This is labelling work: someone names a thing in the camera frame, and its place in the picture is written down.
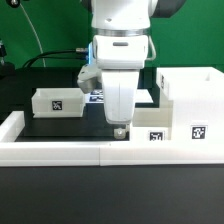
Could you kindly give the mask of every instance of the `white base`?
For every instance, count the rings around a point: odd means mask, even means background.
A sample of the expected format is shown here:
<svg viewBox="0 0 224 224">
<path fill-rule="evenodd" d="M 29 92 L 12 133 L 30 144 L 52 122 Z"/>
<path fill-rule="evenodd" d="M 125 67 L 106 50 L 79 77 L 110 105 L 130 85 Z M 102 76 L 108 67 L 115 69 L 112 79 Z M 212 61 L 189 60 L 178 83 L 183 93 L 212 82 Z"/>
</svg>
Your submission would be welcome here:
<svg viewBox="0 0 224 224">
<path fill-rule="evenodd" d="M 13 142 L 23 127 L 23 112 L 0 126 L 0 167 L 224 163 L 224 141 Z"/>
</svg>

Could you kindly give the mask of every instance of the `black surface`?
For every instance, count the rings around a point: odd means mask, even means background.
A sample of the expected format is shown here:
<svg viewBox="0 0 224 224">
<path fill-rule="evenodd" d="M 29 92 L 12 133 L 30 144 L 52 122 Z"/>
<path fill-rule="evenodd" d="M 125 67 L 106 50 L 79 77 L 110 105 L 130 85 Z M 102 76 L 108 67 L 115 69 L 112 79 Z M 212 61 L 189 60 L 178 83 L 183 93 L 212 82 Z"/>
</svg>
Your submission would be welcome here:
<svg viewBox="0 0 224 224">
<path fill-rule="evenodd" d="M 1 224 L 223 224 L 224 166 L 0 168 Z"/>
</svg>

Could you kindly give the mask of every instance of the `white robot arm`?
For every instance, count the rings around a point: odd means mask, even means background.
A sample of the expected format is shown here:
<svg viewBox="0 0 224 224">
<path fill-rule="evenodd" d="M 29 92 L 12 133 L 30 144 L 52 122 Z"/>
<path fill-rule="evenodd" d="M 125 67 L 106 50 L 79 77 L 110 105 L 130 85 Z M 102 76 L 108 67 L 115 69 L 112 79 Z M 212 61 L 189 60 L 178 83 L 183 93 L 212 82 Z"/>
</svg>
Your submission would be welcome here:
<svg viewBox="0 0 224 224">
<path fill-rule="evenodd" d="M 157 7 L 160 9 L 159 1 L 85 1 L 93 12 L 92 27 L 96 35 L 91 45 L 93 60 L 81 70 L 78 84 L 85 93 L 93 89 L 86 74 L 93 67 L 95 77 L 102 82 L 105 115 L 110 124 L 132 121 L 139 70 L 144 68 L 145 60 L 156 57 L 151 37 L 146 34 L 149 17 Z M 149 51 L 152 56 L 147 59 Z"/>
</svg>

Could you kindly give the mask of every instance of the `cable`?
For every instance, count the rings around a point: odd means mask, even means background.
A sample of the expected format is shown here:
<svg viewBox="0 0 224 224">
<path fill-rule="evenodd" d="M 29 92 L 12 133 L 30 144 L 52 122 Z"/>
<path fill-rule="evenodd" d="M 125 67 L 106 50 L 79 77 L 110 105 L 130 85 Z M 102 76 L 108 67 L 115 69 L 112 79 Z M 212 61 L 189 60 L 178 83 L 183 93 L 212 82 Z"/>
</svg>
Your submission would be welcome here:
<svg viewBox="0 0 224 224">
<path fill-rule="evenodd" d="M 24 63 L 24 65 L 22 66 L 23 68 L 25 67 L 31 67 L 33 63 L 35 63 L 37 60 L 39 59 L 43 59 L 43 58 L 55 58 L 55 59 L 60 59 L 59 57 L 47 57 L 48 55 L 55 55 L 55 54 L 68 54 L 68 53 L 76 53 L 76 50 L 62 50 L 62 51 L 49 51 L 49 52 L 45 52 L 43 54 L 37 55 L 34 58 L 31 58 L 30 60 L 28 60 L 27 62 Z M 82 58 L 82 57 L 74 57 L 73 59 L 75 60 L 86 60 L 86 58 Z"/>
<path fill-rule="evenodd" d="M 31 29 L 32 29 L 32 31 L 33 31 L 33 33 L 34 33 L 34 36 L 36 37 L 37 44 L 38 44 L 39 49 L 40 49 L 40 53 L 43 54 L 43 48 L 42 48 L 40 39 L 39 39 L 39 37 L 38 37 L 38 35 L 37 35 L 37 32 L 36 32 L 36 30 L 35 30 L 35 28 L 34 28 L 34 26 L 33 26 L 33 23 L 31 22 L 30 17 L 28 16 L 28 14 L 27 14 L 25 8 L 23 7 L 22 3 L 20 4 L 20 7 L 21 7 L 21 9 L 22 9 L 22 11 L 23 11 L 23 14 L 25 15 L 25 17 L 26 17 L 28 23 L 30 24 L 30 27 L 31 27 Z M 44 67 L 46 67 L 46 62 L 45 62 L 44 59 L 43 59 L 43 65 L 44 65 Z"/>
<path fill-rule="evenodd" d="M 152 57 L 146 58 L 146 61 L 153 61 L 156 59 L 156 49 L 155 49 L 155 46 L 154 46 L 151 36 L 149 36 L 149 47 L 152 50 Z"/>
</svg>

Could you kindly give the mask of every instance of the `white container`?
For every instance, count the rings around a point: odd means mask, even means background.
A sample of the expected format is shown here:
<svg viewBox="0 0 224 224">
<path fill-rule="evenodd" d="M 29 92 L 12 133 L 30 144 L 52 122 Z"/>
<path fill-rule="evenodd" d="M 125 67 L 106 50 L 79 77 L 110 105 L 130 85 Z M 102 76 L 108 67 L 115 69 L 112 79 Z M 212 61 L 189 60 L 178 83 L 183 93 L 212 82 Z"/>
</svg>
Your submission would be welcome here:
<svg viewBox="0 0 224 224">
<path fill-rule="evenodd" d="M 85 95 L 79 88 L 37 89 L 32 107 L 34 118 L 82 117 Z"/>
<path fill-rule="evenodd" d="M 211 67 L 158 68 L 157 85 L 171 140 L 222 141 L 223 73 Z"/>
</svg>

